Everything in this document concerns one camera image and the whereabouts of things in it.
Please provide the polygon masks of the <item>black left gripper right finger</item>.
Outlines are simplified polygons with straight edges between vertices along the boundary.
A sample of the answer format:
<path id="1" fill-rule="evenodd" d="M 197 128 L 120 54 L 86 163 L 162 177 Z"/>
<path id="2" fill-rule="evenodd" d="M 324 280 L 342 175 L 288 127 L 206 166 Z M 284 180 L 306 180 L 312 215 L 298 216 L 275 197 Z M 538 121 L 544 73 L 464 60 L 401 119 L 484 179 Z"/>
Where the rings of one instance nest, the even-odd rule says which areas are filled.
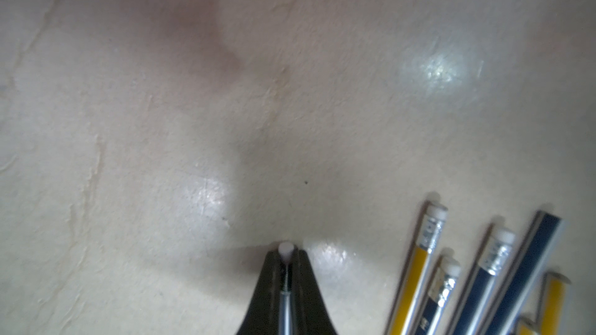
<path id="1" fill-rule="evenodd" d="M 293 334 L 336 335 L 307 251 L 293 252 L 290 270 Z"/>

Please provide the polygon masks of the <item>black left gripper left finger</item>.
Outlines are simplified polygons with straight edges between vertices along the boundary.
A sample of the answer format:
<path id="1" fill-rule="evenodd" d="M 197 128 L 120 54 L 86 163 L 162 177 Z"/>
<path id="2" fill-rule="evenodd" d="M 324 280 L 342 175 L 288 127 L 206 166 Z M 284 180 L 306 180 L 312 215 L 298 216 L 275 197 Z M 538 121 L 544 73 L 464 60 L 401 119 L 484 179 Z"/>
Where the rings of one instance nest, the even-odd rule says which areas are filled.
<path id="1" fill-rule="evenodd" d="M 245 318 L 237 335 L 279 334 L 282 260 L 277 250 L 266 254 Z"/>

